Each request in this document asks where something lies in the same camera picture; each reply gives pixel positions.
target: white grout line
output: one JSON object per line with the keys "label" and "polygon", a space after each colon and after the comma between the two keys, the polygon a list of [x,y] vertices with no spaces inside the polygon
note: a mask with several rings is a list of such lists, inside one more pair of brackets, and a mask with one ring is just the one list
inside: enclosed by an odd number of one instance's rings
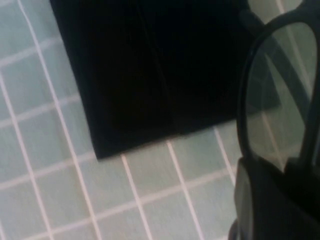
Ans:
{"label": "white grout line", "polygon": [[55,109],[55,105],[53,103],[45,103],[41,106],[38,106],[36,108],[33,108],[29,111],[26,111],[26,112],[23,112],[21,114],[18,114],[16,116],[16,120],[18,122],[22,122],[22,121],[25,121],[25,120],[28,120],[30,118],[33,118],[35,116],[38,116],[40,114],[43,114],[43,113],[46,113],[46,112],[49,112],[51,110]]}
{"label": "white grout line", "polygon": [[1,74],[0,74],[0,87],[2,89],[4,101],[6,103],[6,106],[7,106],[8,110],[9,110],[10,117],[12,119],[12,124],[13,124],[14,130],[15,130],[15,133],[16,133],[20,148],[21,148],[23,159],[24,159],[26,168],[28,170],[32,186],[34,188],[34,193],[35,193],[36,200],[38,202],[38,205],[39,205],[39,208],[40,208],[43,220],[44,220],[45,227],[46,227],[46,229],[47,229],[47,231],[49,233],[49,238],[51,240],[53,240],[53,236],[52,236],[52,233],[51,233],[51,228],[50,228],[48,216],[47,216],[44,204],[43,204],[42,199],[41,199],[40,191],[38,189],[38,186],[37,186],[37,183],[36,183],[36,180],[35,180],[34,172],[33,172],[32,167],[31,167],[29,156],[27,154],[25,143],[23,141],[22,134],[21,134],[20,129],[19,129],[19,125],[18,125],[16,116],[15,116],[15,112],[14,112],[14,109],[12,107],[12,104],[11,104],[11,101],[10,101],[10,98],[9,98],[9,95],[8,95],[8,92],[7,92],[7,88],[5,86],[5,82],[4,82],[3,76]]}
{"label": "white grout line", "polygon": [[137,206],[138,205],[137,205],[137,203],[135,201],[131,201],[131,202],[122,204],[120,206],[113,207],[113,208],[108,209],[106,211],[103,211],[101,213],[98,213],[96,215],[96,219],[97,220],[102,220],[102,219],[108,218],[110,216],[113,216],[113,215],[116,215],[116,214],[119,214],[119,213],[123,213],[124,211],[130,210],[130,209],[134,209]]}
{"label": "white grout line", "polygon": [[230,161],[228,159],[228,156],[227,156],[227,153],[226,153],[226,150],[225,150],[225,147],[224,147],[224,143],[223,143],[223,141],[221,139],[221,136],[219,134],[219,131],[218,131],[218,129],[216,127],[214,128],[214,134],[215,134],[215,138],[216,138],[216,140],[218,142],[218,145],[220,147],[220,151],[221,151],[224,163],[226,165],[226,169],[229,172],[232,184],[235,185],[236,184],[236,177],[235,177],[234,171],[232,170]]}
{"label": "white grout line", "polygon": [[172,187],[166,188],[164,190],[158,191],[156,193],[148,194],[146,196],[141,197],[141,204],[145,205],[145,204],[153,202],[155,200],[168,197],[172,194],[180,192],[181,190],[182,190],[181,185],[177,185],[177,186],[172,186]]}
{"label": "white grout line", "polygon": [[36,54],[36,53],[37,53],[37,51],[36,51],[35,47],[29,47],[21,52],[18,52],[16,54],[2,58],[2,59],[0,59],[0,68],[3,68],[7,65],[18,62],[22,59],[25,59],[27,57],[32,56],[33,54]]}
{"label": "white grout line", "polygon": [[216,179],[220,179],[228,175],[229,175],[229,171],[227,169],[222,169],[222,170],[215,171],[213,173],[201,176],[189,182],[186,182],[185,184],[188,189],[192,189],[199,185],[204,185],[206,183],[212,182]]}
{"label": "white grout line", "polygon": [[[42,41],[40,43],[40,48],[41,48],[41,50],[46,50],[47,48],[49,48],[53,45],[62,44],[62,43],[63,43],[63,41],[60,36],[52,37],[52,38],[49,38],[49,39]],[[10,56],[6,56],[6,57],[0,59],[0,68],[3,68],[3,67],[8,66],[10,64],[21,61],[21,60],[28,58],[36,53],[37,53],[36,47],[32,46],[32,47],[29,47],[25,50],[22,50],[21,52],[15,53]]]}
{"label": "white grout line", "polygon": [[43,238],[48,237],[48,233],[47,232],[42,232],[27,238],[24,238],[23,240],[43,240]]}
{"label": "white grout line", "polygon": [[267,116],[266,116],[265,112],[262,112],[261,116],[262,116],[263,123],[264,123],[264,125],[266,127],[266,131],[268,132],[269,138],[271,140],[271,144],[272,144],[272,146],[274,148],[274,151],[275,151],[275,154],[277,156],[277,159],[278,159],[278,161],[279,161],[279,163],[281,165],[281,168],[284,169],[285,165],[283,163],[283,160],[282,160],[282,157],[280,155],[280,151],[279,151],[275,136],[272,133],[272,130],[271,130],[271,127],[269,125],[269,122],[268,122],[268,119],[267,119]]}
{"label": "white grout line", "polygon": [[12,180],[2,182],[2,183],[0,183],[0,191],[12,188],[18,184],[26,183],[28,181],[30,181],[30,176],[28,174],[26,174],[26,175],[14,178]]}
{"label": "white grout line", "polygon": [[78,156],[78,162],[79,163],[82,163],[82,162],[85,162],[85,161],[89,161],[89,160],[96,160],[97,157],[96,157],[96,154],[94,151],[89,151],[89,152],[86,152],[85,154],[82,154],[80,156]]}
{"label": "white grout line", "polygon": [[2,222],[1,222],[1,219],[0,219],[0,239],[1,240],[6,240],[6,235],[5,235],[5,231],[4,231],[4,228],[2,226]]}
{"label": "white grout line", "polygon": [[56,163],[52,166],[46,167],[44,169],[35,171],[34,176],[36,178],[41,178],[41,177],[47,176],[49,174],[52,174],[54,172],[66,169],[66,168],[73,166],[73,165],[74,165],[74,162],[72,161],[72,159],[68,159],[66,161],[62,161],[62,162]]}
{"label": "white grout line", "polygon": [[61,100],[59,100],[59,104],[61,107],[63,107],[64,105],[67,105],[67,104],[70,104],[70,103],[77,103],[77,102],[80,102],[81,99],[80,99],[80,95],[78,93],[72,95],[72,96],[68,96],[68,97],[65,97]]}
{"label": "white grout line", "polygon": [[[225,168],[223,170],[219,170],[219,171],[210,173],[208,175],[201,176],[199,178],[196,178],[196,179],[193,179],[191,181],[188,181],[188,182],[185,183],[185,185],[186,185],[187,188],[194,188],[194,187],[197,187],[199,185],[204,185],[206,183],[212,182],[212,181],[214,181],[216,179],[223,178],[224,176],[227,176],[227,175],[228,175],[228,170]],[[168,197],[168,196],[170,196],[172,194],[178,193],[180,191],[182,191],[182,187],[181,187],[181,185],[177,185],[177,186],[166,188],[166,189],[164,189],[162,191],[159,191],[159,192],[156,192],[156,193],[148,194],[148,195],[146,195],[146,196],[144,196],[144,197],[142,197],[140,199],[141,205],[143,206],[143,205],[148,204],[150,202],[157,201],[157,200],[160,200],[162,198],[166,198],[166,197]],[[137,207],[138,207],[138,205],[137,205],[136,201],[127,202],[125,204],[118,205],[118,206],[115,206],[115,207],[113,207],[111,209],[107,209],[107,210],[105,210],[103,212],[97,213],[96,214],[96,219],[101,221],[101,220],[103,220],[105,218],[111,217],[113,215],[122,213],[124,211],[130,210],[130,209],[133,209],[133,208],[137,208]],[[80,221],[77,221],[77,222],[73,222],[73,223],[67,224],[65,226],[61,226],[61,227],[58,227],[56,229],[53,229],[52,233],[53,234],[62,233],[62,232],[69,231],[69,230],[72,230],[74,228],[77,228],[79,226],[83,226],[83,225],[86,225],[86,224],[89,224],[89,223],[91,223],[91,219],[90,218],[86,218],[86,219],[83,219],[83,220],[80,220]],[[41,238],[47,237],[47,236],[48,236],[48,233],[47,232],[43,232],[43,233],[40,233],[40,234],[25,238],[24,240],[38,240],[38,239],[41,239]]]}
{"label": "white grout line", "polygon": [[56,37],[51,37],[51,38],[48,38],[48,39],[40,42],[39,45],[40,45],[40,49],[42,51],[44,51],[44,50],[50,48],[51,46],[58,45],[58,44],[63,44],[63,43],[64,42],[62,41],[61,36],[56,36]]}
{"label": "white grout line", "polygon": [[[80,96],[78,93],[72,95],[72,96],[69,96],[69,97],[65,97],[65,98],[62,98],[59,100],[59,104],[60,106],[65,106],[69,103],[74,103],[74,102],[77,102],[77,101],[81,101],[80,99]],[[44,114],[44,113],[47,113],[51,110],[54,110],[56,107],[55,107],[55,104],[52,102],[52,103],[45,103],[41,106],[38,106],[38,107],[35,107],[31,110],[28,110],[28,111],[25,111],[23,113],[20,113],[18,115],[16,115],[16,120],[18,122],[23,122],[23,121],[26,121],[30,118],[34,118],[38,115],[41,115],[41,114]],[[5,119],[5,120],[2,120],[0,121],[0,129],[1,128],[6,128],[6,127],[9,127],[12,125],[12,121],[11,119]]]}
{"label": "white grout line", "polygon": [[88,217],[86,219],[83,219],[65,226],[57,227],[56,229],[53,230],[53,234],[60,234],[69,230],[73,230],[73,229],[85,226],[85,225],[89,225],[91,222],[92,222],[91,218]]}
{"label": "white grout line", "polygon": [[191,197],[190,197],[188,189],[186,187],[185,179],[184,179],[184,177],[182,175],[182,172],[181,172],[181,169],[180,169],[180,166],[179,166],[175,151],[174,151],[174,149],[172,147],[172,144],[171,144],[171,142],[169,140],[166,141],[166,144],[167,144],[167,146],[169,148],[169,152],[170,152],[170,155],[171,155],[171,158],[172,158],[176,173],[177,173],[177,175],[179,177],[179,180],[180,180],[180,183],[181,183],[181,187],[182,187],[186,202],[188,204],[190,213],[192,215],[192,219],[194,221],[194,225],[195,225],[196,231],[197,231],[197,233],[199,235],[199,239],[200,240],[205,240],[204,234],[203,234],[203,232],[201,230],[201,227],[200,227],[200,224],[199,224],[199,221],[198,221],[198,217],[197,217],[196,211],[195,211],[194,206],[193,206],[192,201],[191,201]]}
{"label": "white grout line", "polygon": [[152,234],[151,234],[148,222],[147,222],[147,218],[146,218],[146,215],[145,215],[145,211],[144,211],[144,209],[142,207],[142,203],[141,203],[141,200],[139,198],[139,195],[138,195],[135,183],[134,183],[134,179],[132,178],[129,165],[127,163],[126,156],[124,154],[121,154],[121,159],[122,159],[122,162],[123,162],[123,165],[124,165],[124,168],[125,168],[125,172],[126,172],[126,175],[128,177],[128,180],[129,180],[129,183],[130,183],[133,195],[134,195],[135,202],[136,202],[136,204],[138,206],[138,209],[139,209],[139,212],[140,212],[140,216],[141,216],[144,228],[145,228],[146,235],[147,235],[149,240],[153,240],[153,237],[152,237]]}
{"label": "white grout line", "polygon": [[60,118],[62,129],[64,131],[64,135],[65,135],[65,138],[66,138],[66,141],[67,141],[67,145],[69,147],[69,150],[70,150],[70,153],[71,153],[71,156],[72,156],[72,160],[73,160],[73,163],[74,163],[74,166],[75,166],[78,178],[79,178],[79,182],[80,182],[80,185],[81,185],[81,188],[82,188],[82,192],[83,192],[83,195],[84,195],[85,202],[87,204],[87,207],[88,207],[88,210],[89,210],[89,213],[90,213],[90,217],[92,219],[92,224],[93,224],[97,239],[98,240],[102,240],[101,233],[100,233],[100,230],[99,230],[99,227],[98,227],[98,224],[97,224],[97,220],[96,220],[96,217],[95,217],[95,213],[94,213],[94,210],[93,210],[93,207],[92,207],[89,195],[88,195],[88,191],[87,191],[87,188],[86,188],[86,185],[85,185],[85,181],[84,181],[83,175],[81,173],[81,169],[79,167],[79,163],[78,163],[78,160],[77,160],[77,155],[76,155],[74,146],[72,144],[71,137],[69,135],[68,128],[67,128],[67,125],[66,125],[66,121],[65,121],[63,113],[61,111],[61,108],[60,108],[60,105],[59,105],[59,100],[57,98],[54,86],[52,84],[51,77],[49,75],[49,72],[48,72],[48,69],[47,69],[47,66],[46,66],[46,63],[45,63],[44,56],[43,56],[43,54],[41,52],[41,48],[39,46],[39,42],[37,40],[35,31],[34,31],[34,29],[32,27],[32,24],[31,24],[27,14],[26,14],[26,12],[25,12],[25,9],[24,9],[24,7],[23,7],[23,5],[21,3],[21,0],[17,0],[17,2],[18,2],[18,5],[20,7],[20,10],[21,10],[21,12],[22,12],[22,14],[23,14],[23,16],[24,16],[24,18],[26,20],[26,23],[27,23],[28,28],[30,30],[31,36],[33,38],[33,41],[34,41],[34,44],[35,44],[35,47],[36,47],[36,50],[37,50],[37,53],[38,53],[42,68],[43,68],[43,71],[44,71],[44,75],[45,75],[45,78],[47,80],[47,83],[48,83],[48,86],[49,86],[49,89],[50,89],[50,92],[51,92],[51,95],[52,95],[52,98],[53,98],[53,101],[54,101],[55,108],[56,108],[58,116]]}
{"label": "white grout line", "polygon": [[[90,151],[90,152],[87,152],[83,155],[78,156],[78,158],[81,160],[81,162],[89,161],[89,160],[95,158],[95,154],[92,151]],[[33,174],[34,174],[35,178],[41,178],[41,177],[47,176],[47,175],[52,174],[56,171],[63,170],[65,168],[68,168],[73,165],[74,165],[74,162],[72,161],[72,159],[66,159],[66,160],[64,160],[64,162],[59,162],[59,163],[53,164],[51,166],[42,168],[40,170],[36,170],[33,172]],[[28,174],[26,174],[26,175],[19,176],[14,179],[11,179],[11,180],[7,180],[5,182],[0,182],[0,191],[3,191],[8,188],[12,188],[12,187],[19,185],[19,184],[27,183],[28,181],[30,181],[30,177]]]}

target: light blue tile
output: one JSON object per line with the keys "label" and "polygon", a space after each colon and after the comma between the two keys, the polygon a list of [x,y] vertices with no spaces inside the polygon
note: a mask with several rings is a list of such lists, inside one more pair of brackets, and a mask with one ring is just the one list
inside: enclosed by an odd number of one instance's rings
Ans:
{"label": "light blue tile", "polygon": [[49,0],[23,0],[21,2],[39,42],[60,34]]}
{"label": "light blue tile", "polygon": [[199,239],[183,193],[148,203],[143,208],[154,239]]}
{"label": "light blue tile", "polygon": [[14,128],[0,128],[0,183],[27,173]]}
{"label": "light blue tile", "polygon": [[179,178],[165,143],[126,154],[139,196],[155,193],[179,184]]}
{"label": "light blue tile", "polygon": [[95,229],[92,224],[77,227],[54,235],[55,240],[96,240]]}
{"label": "light blue tile", "polygon": [[186,180],[226,167],[213,128],[177,138],[172,145]]}
{"label": "light blue tile", "polygon": [[0,7],[0,59],[34,46],[27,22],[16,2]]}
{"label": "light blue tile", "polygon": [[55,110],[22,121],[19,126],[33,169],[49,167],[71,157]]}
{"label": "light blue tile", "polygon": [[138,209],[131,209],[98,222],[105,240],[147,240]]}
{"label": "light blue tile", "polygon": [[242,157],[236,121],[234,120],[221,124],[217,129],[221,136],[228,160],[232,165],[236,165],[238,160]]}
{"label": "light blue tile", "polygon": [[134,201],[134,196],[119,157],[103,162],[96,159],[80,164],[84,182],[96,213]]}
{"label": "light blue tile", "polygon": [[43,57],[57,97],[76,94],[78,88],[64,45],[56,44],[44,50]]}
{"label": "light blue tile", "polygon": [[81,101],[62,107],[75,153],[79,156],[93,150],[87,119]]}
{"label": "light blue tile", "polygon": [[10,114],[4,99],[4,95],[0,90],[0,121],[7,120],[10,118]]}
{"label": "light blue tile", "polygon": [[20,240],[46,231],[31,183],[0,191],[0,219],[8,240]]}
{"label": "light blue tile", "polygon": [[227,236],[236,219],[234,187],[229,176],[189,191],[205,239]]}
{"label": "light blue tile", "polygon": [[2,74],[16,114],[53,101],[38,55],[5,67]]}
{"label": "light blue tile", "polygon": [[37,183],[52,227],[90,216],[74,166],[38,178]]}

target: black object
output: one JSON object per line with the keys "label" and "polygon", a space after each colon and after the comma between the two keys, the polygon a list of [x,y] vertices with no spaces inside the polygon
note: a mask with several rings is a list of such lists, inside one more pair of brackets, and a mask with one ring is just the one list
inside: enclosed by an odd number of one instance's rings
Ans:
{"label": "black object", "polygon": [[[316,76],[311,100],[296,74],[281,74],[305,123],[299,157],[290,158],[280,171],[251,148],[248,136],[247,87],[255,56],[262,43],[276,30],[304,23],[316,39]],[[238,162],[234,201],[237,220],[229,240],[316,240],[320,239],[320,4],[306,0],[296,10],[265,26],[248,55],[240,89],[237,118],[238,138],[243,158]],[[278,51],[275,67],[289,66],[287,56]]]}
{"label": "black object", "polygon": [[98,159],[236,117],[234,0],[51,0]]}

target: bathroom floor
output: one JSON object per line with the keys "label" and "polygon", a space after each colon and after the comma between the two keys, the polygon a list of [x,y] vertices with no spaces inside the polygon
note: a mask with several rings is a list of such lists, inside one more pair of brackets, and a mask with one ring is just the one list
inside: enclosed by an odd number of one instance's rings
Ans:
{"label": "bathroom floor", "polygon": [[234,121],[97,162],[49,1],[0,0],[0,32],[1,240],[227,239]]}

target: black fabric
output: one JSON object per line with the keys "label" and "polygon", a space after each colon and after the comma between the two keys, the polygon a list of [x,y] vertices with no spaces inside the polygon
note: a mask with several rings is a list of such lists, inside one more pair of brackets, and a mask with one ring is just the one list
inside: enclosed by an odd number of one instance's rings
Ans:
{"label": "black fabric", "polygon": [[236,116],[253,37],[228,0],[51,0],[98,159]]}

